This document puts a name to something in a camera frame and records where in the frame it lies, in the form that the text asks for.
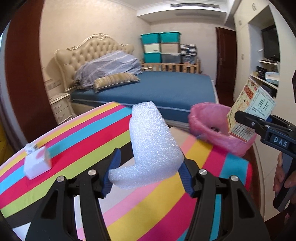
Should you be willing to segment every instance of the blue mattress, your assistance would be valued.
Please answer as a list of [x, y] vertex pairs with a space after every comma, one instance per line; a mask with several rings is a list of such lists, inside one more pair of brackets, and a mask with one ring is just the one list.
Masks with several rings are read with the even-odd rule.
[[74, 103], [98, 107], [115, 101], [126, 106], [153, 101], [166, 120], [188, 123], [188, 114], [194, 104], [215, 103], [210, 77], [178, 72], [144, 71], [138, 83], [118, 86], [95, 93], [94, 90], [75, 90]]

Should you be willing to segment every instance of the screw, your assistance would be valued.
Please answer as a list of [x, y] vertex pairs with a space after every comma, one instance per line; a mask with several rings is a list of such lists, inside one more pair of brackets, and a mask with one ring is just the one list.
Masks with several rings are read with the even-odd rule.
[[61, 183], [61, 182], [63, 182], [64, 180], [65, 180], [65, 177], [64, 177], [64, 176], [59, 176], [59, 177], [57, 178], [58, 183]]
[[234, 182], [237, 182], [239, 178], [237, 176], [231, 176], [231, 180], [233, 180]]
[[90, 176], [94, 176], [94, 175], [96, 174], [96, 170], [94, 170], [94, 169], [89, 170], [89, 171], [88, 171], [88, 174], [89, 174]]
[[199, 172], [199, 174], [201, 174], [203, 176], [205, 176], [207, 174], [207, 170], [205, 170], [205, 169], [200, 169], [198, 172]]

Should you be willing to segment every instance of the black stripe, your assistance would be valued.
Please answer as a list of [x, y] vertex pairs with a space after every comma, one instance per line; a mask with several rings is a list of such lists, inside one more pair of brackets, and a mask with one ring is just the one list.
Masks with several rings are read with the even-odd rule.
[[[131, 146], [131, 142], [125, 144], [122, 148], [120, 148], [121, 151], [121, 164], [125, 164], [127, 161], [133, 158], [133, 149]], [[37, 200], [36, 202], [32, 203], [31, 205], [27, 206], [23, 210], [9, 216], [6, 218], [6, 221], [9, 223], [9, 225], [12, 228], [16, 228], [19, 226], [22, 226], [24, 224], [27, 224], [29, 222], [32, 222], [33, 217], [40, 206], [43, 198]]]

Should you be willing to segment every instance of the colorful striped tablecloth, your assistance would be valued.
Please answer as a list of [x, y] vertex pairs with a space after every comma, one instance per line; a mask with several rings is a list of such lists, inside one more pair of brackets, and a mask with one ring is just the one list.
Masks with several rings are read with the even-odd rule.
[[[48, 148], [53, 167], [33, 180], [23, 174], [23, 150], [0, 167], [0, 209], [21, 239], [24, 240], [42, 197], [58, 176], [77, 176], [110, 155], [115, 147], [120, 148], [124, 165], [134, 163], [128, 130], [130, 117], [130, 108], [111, 102], [43, 135], [36, 143]], [[252, 168], [246, 160], [176, 128], [171, 128], [171, 132], [185, 156], [199, 167], [224, 178], [237, 175], [249, 188]], [[100, 200], [112, 241], [184, 240], [195, 202], [185, 193], [178, 174], [132, 190], [113, 186], [111, 193]], [[218, 234], [220, 207], [217, 195], [211, 239]], [[85, 240], [79, 196], [75, 197], [75, 219], [78, 237]]]

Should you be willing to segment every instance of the nightstand drawer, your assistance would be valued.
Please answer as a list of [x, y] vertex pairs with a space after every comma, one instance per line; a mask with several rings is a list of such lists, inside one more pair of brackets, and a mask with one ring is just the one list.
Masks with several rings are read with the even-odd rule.
[[58, 101], [57, 103], [52, 104], [51, 107], [52, 107], [52, 112], [54, 114], [56, 114], [56, 113], [62, 111], [63, 109], [67, 108], [68, 103], [67, 103], [66, 99], [62, 99], [62, 100]]
[[70, 119], [72, 117], [71, 112], [69, 110], [69, 107], [67, 106], [65, 109], [61, 110], [57, 114], [54, 115], [58, 125], [65, 122], [67, 119]]

